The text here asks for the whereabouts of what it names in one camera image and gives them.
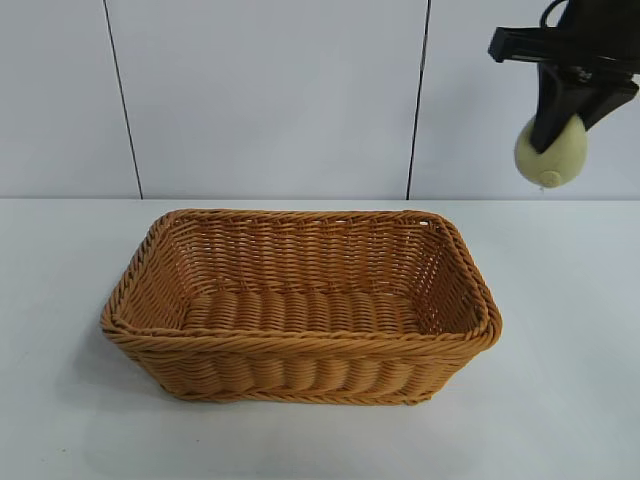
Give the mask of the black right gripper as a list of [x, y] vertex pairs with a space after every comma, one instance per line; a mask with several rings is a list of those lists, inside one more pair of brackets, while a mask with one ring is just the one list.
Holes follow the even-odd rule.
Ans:
[[[538, 103], [530, 143], [544, 153], [576, 114], [589, 131], [632, 101], [639, 86], [637, 1], [552, 1], [533, 27], [498, 27], [488, 47], [497, 63], [534, 63]], [[590, 86], [576, 110], [576, 83]]]

